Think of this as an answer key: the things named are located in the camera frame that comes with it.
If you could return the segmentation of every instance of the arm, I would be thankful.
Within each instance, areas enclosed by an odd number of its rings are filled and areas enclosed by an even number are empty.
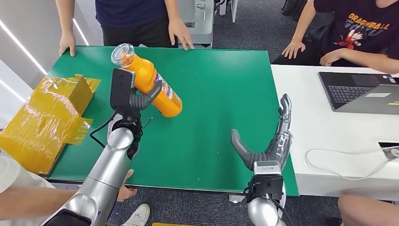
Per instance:
[[[305,51],[306,47],[302,43],[302,38],[315,15],[314,0],[309,0],[303,8],[301,17],[299,17],[298,25],[296,26],[291,42],[281,53],[284,57],[288,57],[288,59],[293,57],[295,59],[299,49],[301,49],[302,52]]]
[[[63,32],[72,32],[73,16],[75,14],[75,0],[56,0],[58,15],[60,16]]]
[[[387,74],[399,73],[399,60],[389,58],[385,54],[365,53],[342,48],[342,58],[364,67],[369,67]]]
[[[56,4],[62,29],[59,54],[63,54],[69,48],[73,57],[75,55],[75,37],[73,35],[75,0],[56,0]]]
[[[177,0],[165,0],[166,10],[168,11],[169,21],[178,19],[179,16],[179,8],[177,7]]]
[[[0,221],[51,215],[75,192],[47,187],[9,187],[0,194]]]
[[[314,2],[313,0],[309,0],[303,8],[301,16],[299,17],[298,25],[296,26],[292,40],[302,41],[306,29],[308,29],[315,15],[316,10],[314,8]]]
[[[169,18],[169,37],[170,43],[175,44],[175,36],[178,37],[182,46],[187,50],[187,44],[194,49],[191,41],[191,35],[186,25],[180,19],[179,8],[177,7],[177,0],[165,0],[166,10]]]

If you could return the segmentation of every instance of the laptop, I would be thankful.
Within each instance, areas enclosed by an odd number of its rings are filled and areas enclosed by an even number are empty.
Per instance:
[[[399,79],[389,74],[319,72],[335,112],[399,115]]]

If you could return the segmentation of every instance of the white sneaker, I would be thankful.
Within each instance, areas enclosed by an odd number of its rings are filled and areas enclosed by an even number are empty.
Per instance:
[[[145,226],[149,216],[150,207],[147,204],[141,204],[122,226]]]

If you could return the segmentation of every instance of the hand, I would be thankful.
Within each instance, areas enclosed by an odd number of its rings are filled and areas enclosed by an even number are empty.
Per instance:
[[[187,50],[187,44],[194,49],[190,32],[180,18],[169,21],[169,37],[172,45],[175,44],[175,36],[180,40],[185,50]]]
[[[125,186],[126,180],[129,179],[132,175],[133,175],[133,170],[129,169],[128,173],[126,174],[125,180],[123,180],[123,184],[119,189],[119,194],[118,194],[118,198],[116,199],[116,201],[123,202],[125,199],[128,199],[137,194],[137,189],[127,188]]]
[[[73,32],[62,32],[60,41],[60,56],[65,52],[67,48],[70,50],[71,56],[75,56],[75,36]]]
[[[299,40],[292,40],[284,49],[283,53],[281,53],[281,55],[284,55],[284,57],[288,57],[288,59],[291,59],[293,56],[295,59],[299,49],[301,49],[301,52],[305,51],[305,44],[303,44]]]
[[[339,59],[342,58],[342,53],[346,51],[346,48],[339,48],[334,51],[331,51],[327,54],[325,54],[321,59],[320,59],[320,65],[321,66],[331,66],[331,64]]]

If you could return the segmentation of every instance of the person's right hand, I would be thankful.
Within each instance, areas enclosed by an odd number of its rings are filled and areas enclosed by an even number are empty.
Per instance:
[[[295,59],[299,49],[301,49],[301,52],[305,51],[305,44],[303,44],[300,40],[292,40],[281,55],[288,57],[288,59],[291,59],[292,57]]]
[[[67,48],[70,50],[71,56],[75,56],[75,36],[73,32],[63,32],[60,41],[60,56],[65,52]]]
[[[126,180],[129,179],[133,175],[133,172],[134,171],[132,169],[129,169],[129,171],[127,172],[125,179],[123,180],[123,184],[119,189],[119,194],[118,194],[118,198],[116,199],[116,201],[123,202],[125,199],[128,199],[137,194],[137,189],[127,188],[125,186]]]

